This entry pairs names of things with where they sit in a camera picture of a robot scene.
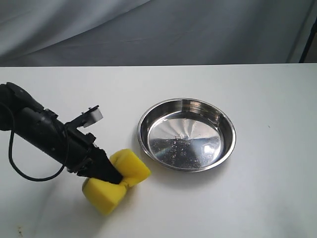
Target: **yellow sponge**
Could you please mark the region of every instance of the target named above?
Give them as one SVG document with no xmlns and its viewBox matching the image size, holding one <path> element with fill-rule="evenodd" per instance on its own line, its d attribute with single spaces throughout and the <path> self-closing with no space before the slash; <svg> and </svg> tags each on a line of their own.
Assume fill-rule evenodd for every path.
<svg viewBox="0 0 317 238">
<path fill-rule="evenodd" d="M 96 178 L 88 178 L 83 183 L 86 198 L 105 215 L 119 204 L 129 187 L 140 183 L 151 174 L 146 165 L 129 149 L 116 152 L 109 160 L 123 176 L 120 184 Z"/>
</svg>

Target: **bowl rim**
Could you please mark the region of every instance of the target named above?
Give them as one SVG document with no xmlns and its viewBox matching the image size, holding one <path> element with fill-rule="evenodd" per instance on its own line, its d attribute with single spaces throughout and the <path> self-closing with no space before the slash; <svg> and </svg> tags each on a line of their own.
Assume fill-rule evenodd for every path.
<svg viewBox="0 0 317 238">
<path fill-rule="evenodd" d="M 147 147 L 145 146 L 145 144 L 143 143 L 143 140 L 141 138 L 141 126 L 142 126 L 142 123 L 144 121 L 144 119 L 146 118 L 146 116 L 153 110 L 155 109 L 156 107 L 162 105 L 162 104 L 165 104 L 165 103 L 168 103 L 168 102 L 174 102 L 174 101 L 183 101 L 183 100 L 191 100 L 191 101 L 195 101 L 195 102 L 199 102 L 199 103 L 202 103 L 202 104 L 206 104 L 216 110 L 218 110 L 220 113 L 222 113 L 223 117 L 227 120 L 227 122 L 229 123 L 229 126 L 230 126 L 230 129 L 231 129 L 231 133 L 232 133 L 232 142 L 231 142 L 231 145 L 230 145 L 230 148 L 229 150 L 215 163 L 211 164 L 211 165 L 208 165 L 208 166 L 205 166 L 205 167 L 201 167 L 201 168 L 196 168 L 196 169 L 184 169 L 184 168 L 177 168 L 177 167 L 173 167 L 171 165 L 168 165 L 168 164 L 165 164 L 163 163 L 162 161 L 158 160 L 148 149 Z M 156 161 L 156 162 L 159 162 L 161 165 L 163 165 L 164 167 L 166 168 L 169 168 L 169 169 L 172 169 L 172 170 L 175 170 L 175 171 L 182 171 L 182 172 L 201 172 L 201 171 L 205 171 L 205 170 L 209 170 L 211 168 L 214 168 L 218 165 L 220 165 L 221 163 L 223 163 L 226 159 L 228 159 L 228 157 L 232 154 L 233 152 L 233 149 L 235 147 L 235 144 L 236 144 L 236 140 L 237 140 L 237 135 L 236 135 L 236 130 L 233 126 L 233 123 L 232 121 L 229 119 L 229 117 L 222 111 L 220 110 L 219 108 L 217 108 L 216 106 L 210 104 L 210 103 L 207 103 L 207 102 L 204 102 L 202 100 L 198 100 L 198 99 L 193 99 L 193 98 L 172 98 L 172 99 L 167 99 L 167 100 L 164 100 L 164 101 L 161 101 L 159 103 L 156 103 L 155 105 L 151 106 L 149 109 L 146 110 L 146 112 L 141 116 L 140 120 L 139 120 L 139 123 L 138 123 L 138 126 L 137 126 L 137 137 L 138 137 L 138 141 L 139 141 L 139 144 L 142 148 L 142 150 L 147 154 L 147 156 L 149 156 L 152 160 Z"/>
</svg>

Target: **gray backdrop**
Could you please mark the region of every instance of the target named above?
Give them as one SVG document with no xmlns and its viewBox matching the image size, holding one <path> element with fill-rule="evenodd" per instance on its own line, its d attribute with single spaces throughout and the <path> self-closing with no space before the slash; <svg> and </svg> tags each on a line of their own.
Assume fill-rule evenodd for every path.
<svg viewBox="0 0 317 238">
<path fill-rule="evenodd" d="M 19 17 L 1 3 L 2 66 L 284 63 L 317 15 L 314 0 L 25 2 Z"/>
</svg>

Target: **stainless steel bowl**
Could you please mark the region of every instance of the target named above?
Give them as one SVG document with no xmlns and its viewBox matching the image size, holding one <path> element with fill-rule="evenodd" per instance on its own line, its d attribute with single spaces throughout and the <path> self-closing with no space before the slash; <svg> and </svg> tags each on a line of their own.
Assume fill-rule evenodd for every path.
<svg viewBox="0 0 317 238">
<path fill-rule="evenodd" d="M 141 117 L 138 140 L 152 159 L 178 171 L 199 172 L 225 161 L 236 143 L 230 119 L 215 106 L 188 98 L 151 107 Z"/>
</svg>

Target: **table surface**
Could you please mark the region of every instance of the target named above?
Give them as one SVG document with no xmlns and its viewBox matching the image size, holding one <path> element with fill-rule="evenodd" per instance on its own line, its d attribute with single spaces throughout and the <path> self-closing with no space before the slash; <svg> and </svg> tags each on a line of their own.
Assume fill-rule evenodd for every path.
<svg viewBox="0 0 317 238">
<path fill-rule="evenodd" d="M 1 132 L 0 237 L 317 237 L 317 64 L 0 68 L 6 81 L 63 122 L 99 104 L 104 119 L 84 131 L 108 154 L 132 148 L 153 174 L 104 217 L 82 194 L 84 178 L 21 178 Z M 139 118 L 176 97 L 209 102 L 232 120 L 237 143 L 225 163 L 188 174 L 141 153 Z M 18 136 L 13 156 L 34 177 L 60 166 Z"/>
</svg>

